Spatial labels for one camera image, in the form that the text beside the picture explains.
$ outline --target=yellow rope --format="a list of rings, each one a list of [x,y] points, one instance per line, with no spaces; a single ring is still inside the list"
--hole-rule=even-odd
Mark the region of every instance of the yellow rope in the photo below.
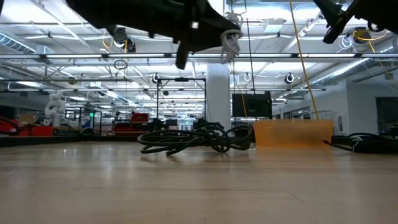
[[[113,38],[112,38],[112,41],[111,41],[111,45],[110,45],[110,46],[106,45],[105,39],[102,39],[102,44],[103,44],[104,47],[107,48],[107,49],[112,48],[112,46],[113,46]]]
[[[385,33],[384,35],[380,36],[380,37],[376,37],[376,38],[373,38],[373,39],[366,39],[366,38],[358,37],[358,36],[356,35],[357,33],[361,33],[361,31],[354,31],[354,32],[353,32],[353,36],[354,36],[355,38],[357,38],[358,40],[364,40],[364,41],[379,40],[379,39],[381,39],[381,38],[383,38],[383,37],[385,37],[385,36],[387,35],[387,31],[386,31],[386,33]]]
[[[305,65],[304,65],[304,59],[303,59],[303,53],[302,53],[302,51],[301,51],[301,45],[300,45],[300,40],[299,40],[299,34],[298,34],[298,31],[297,31],[296,21],[295,21],[295,19],[294,19],[293,3],[292,3],[292,0],[289,0],[289,4],[290,4],[290,12],[292,13],[292,20],[293,20],[293,25],[294,25],[294,31],[295,31],[295,34],[296,34],[298,51],[300,52],[301,64],[302,64],[302,67],[303,67],[303,72],[304,72],[305,81],[307,82],[308,90],[310,91],[310,95],[311,95],[311,99],[312,99],[312,105],[313,105],[313,108],[314,108],[314,110],[315,110],[315,114],[316,114],[316,116],[317,116],[317,119],[319,119],[317,104],[315,103],[315,99],[314,99],[314,97],[313,97],[313,93],[312,93],[310,81],[308,80],[307,71],[306,71]]]
[[[368,43],[369,43],[369,45],[371,46],[371,49],[372,49],[373,53],[376,53],[376,51],[374,50],[374,47],[373,47],[372,42],[369,41]],[[381,63],[381,61],[380,61],[380,60],[378,60],[378,61],[379,61],[379,63],[380,63],[380,66],[381,66],[382,68],[384,68],[384,65]],[[390,78],[390,80],[392,80],[392,77],[390,76],[390,74],[389,74],[387,71],[385,71],[384,73]]]

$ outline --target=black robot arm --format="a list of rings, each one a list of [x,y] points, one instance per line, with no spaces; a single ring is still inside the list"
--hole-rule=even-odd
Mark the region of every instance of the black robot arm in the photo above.
[[[332,44],[338,38],[352,17],[367,20],[370,30],[373,30],[372,24],[375,24],[376,32],[388,29],[398,34],[398,23],[395,18],[398,0],[354,0],[345,11],[341,10],[341,5],[334,4],[330,0],[313,1],[320,8],[330,27],[323,39],[327,44]]]

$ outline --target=overhead rail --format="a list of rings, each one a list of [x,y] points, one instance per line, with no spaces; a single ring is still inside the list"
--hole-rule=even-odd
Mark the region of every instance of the overhead rail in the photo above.
[[[177,54],[161,53],[161,54],[0,54],[1,60],[47,60],[47,59],[109,59],[109,58],[176,58]],[[220,58],[220,54],[190,54],[190,59],[196,58]],[[389,53],[370,53],[370,54],[307,54],[303,53],[305,58],[398,58],[398,54]],[[239,54],[236,59],[250,58],[250,54]],[[300,58],[299,54],[252,54],[252,58]]]

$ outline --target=metal frame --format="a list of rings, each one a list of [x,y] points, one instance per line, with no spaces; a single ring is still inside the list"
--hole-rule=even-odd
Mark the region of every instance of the metal frame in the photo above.
[[[81,109],[82,109],[82,107],[79,108],[79,125],[81,123]],[[77,113],[77,111],[66,109],[65,110],[65,118],[67,118],[68,111],[72,111],[73,112],[73,120],[76,121],[76,113]],[[93,109],[93,110],[90,110],[90,109],[86,110],[85,109],[85,112],[87,112],[87,113],[93,112],[93,130],[94,130],[94,127],[95,127],[95,113],[100,113],[100,116],[99,116],[99,135],[101,135],[102,134],[102,111],[99,111],[99,110],[96,110],[96,109]]]
[[[160,88],[159,83],[161,81],[166,81],[166,83]],[[200,88],[194,89],[195,91],[204,91],[205,92],[205,119],[206,119],[206,105],[207,105],[207,92],[206,92],[206,78],[158,78],[157,83],[156,83],[156,119],[159,120],[159,91],[162,90],[167,84],[169,84],[170,81],[175,81],[175,82],[189,82],[189,81],[194,81]],[[201,85],[197,81],[203,81],[205,83],[205,87],[201,87]],[[184,90],[189,90],[189,89],[178,89],[175,91],[184,91]]]

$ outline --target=ceiling fixture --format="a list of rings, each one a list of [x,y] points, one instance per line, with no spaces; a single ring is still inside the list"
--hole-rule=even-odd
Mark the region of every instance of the ceiling fixture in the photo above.
[[[295,79],[294,75],[291,74],[291,73],[289,73],[289,74],[286,75],[286,77],[285,77],[285,83],[286,83],[286,84],[292,84],[292,83],[294,82],[294,79]]]
[[[244,80],[247,82],[251,80],[251,76],[249,75],[248,72],[246,72],[246,75],[244,76]]]
[[[115,29],[113,40],[115,45],[121,46],[120,48],[126,50],[125,53],[136,53],[136,43],[127,36],[125,27],[117,27]]]
[[[35,82],[17,82],[18,84],[21,84],[21,85],[25,85],[25,86],[30,86],[30,87],[41,87],[41,85],[40,84],[38,84],[38,83],[35,83]]]

